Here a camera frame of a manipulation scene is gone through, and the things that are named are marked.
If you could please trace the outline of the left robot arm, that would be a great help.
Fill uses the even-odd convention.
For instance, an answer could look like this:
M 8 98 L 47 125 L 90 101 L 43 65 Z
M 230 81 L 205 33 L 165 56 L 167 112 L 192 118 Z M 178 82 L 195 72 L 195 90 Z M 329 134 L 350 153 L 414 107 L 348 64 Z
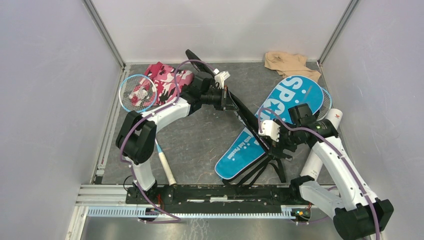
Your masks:
M 139 188 L 137 196 L 140 200 L 151 204 L 157 198 L 157 190 L 153 187 L 157 181 L 150 162 L 157 133 L 176 120 L 193 114 L 203 105 L 213 105 L 219 111 L 229 110 L 226 101 L 230 100 L 226 85 L 217 86 L 212 76 L 200 72 L 169 103 L 144 113 L 131 111 L 126 115 L 115 144 L 120 150 L 122 162 L 129 164 L 134 184 Z

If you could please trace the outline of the black Crossway racket cover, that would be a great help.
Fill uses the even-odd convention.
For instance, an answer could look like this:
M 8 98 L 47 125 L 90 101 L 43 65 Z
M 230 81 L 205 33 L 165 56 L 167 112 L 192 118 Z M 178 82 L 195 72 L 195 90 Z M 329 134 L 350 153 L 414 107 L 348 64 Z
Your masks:
M 224 185 L 230 185 L 241 174 L 245 176 L 237 183 L 237 186 L 243 185 L 248 179 L 253 178 L 250 186 L 253 185 L 268 165 L 272 166 L 281 183 L 287 181 L 282 159 L 291 158 L 290 155 L 281 153 L 280 157 L 269 155 L 270 146 L 268 143 L 259 139 L 258 135 L 258 116 L 254 115 L 247 106 L 233 93 L 228 92 L 231 98 L 230 107 L 237 109 L 234 113 L 244 124 L 245 129 L 237 138 L 245 143 L 243 147 L 236 146 L 235 149 L 229 149 L 226 154 L 217 162 L 215 166 L 216 173 L 221 176 Z

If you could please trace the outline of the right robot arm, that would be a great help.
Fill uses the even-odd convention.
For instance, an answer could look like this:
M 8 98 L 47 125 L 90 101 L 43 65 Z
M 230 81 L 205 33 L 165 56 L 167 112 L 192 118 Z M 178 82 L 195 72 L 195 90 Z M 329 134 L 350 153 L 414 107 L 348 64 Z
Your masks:
M 379 199 L 350 160 L 337 131 L 343 113 L 331 108 L 324 119 L 317 120 L 306 103 L 288 112 L 291 124 L 277 121 L 279 141 L 286 147 L 307 144 L 315 154 L 301 175 L 291 180 L 289 199 L 318 207 L 344 240 L 368 236 L 380 240 L 394 207 L 388 199 Z

